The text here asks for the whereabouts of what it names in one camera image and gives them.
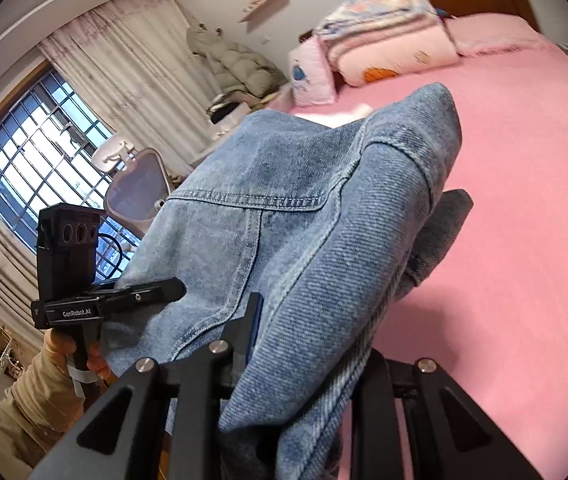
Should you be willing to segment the beige left sleeve forearm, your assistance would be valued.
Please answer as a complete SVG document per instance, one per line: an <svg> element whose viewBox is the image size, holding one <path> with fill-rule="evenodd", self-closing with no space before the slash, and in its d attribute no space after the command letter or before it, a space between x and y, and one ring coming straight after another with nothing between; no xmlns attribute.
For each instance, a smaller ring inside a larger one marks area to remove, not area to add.
<svg viewBox="0 0 568 480"><path fill-rule="evenodd" d="M27 479L83 414L67 359L43 350L0 400L0 477Z"/></svg>

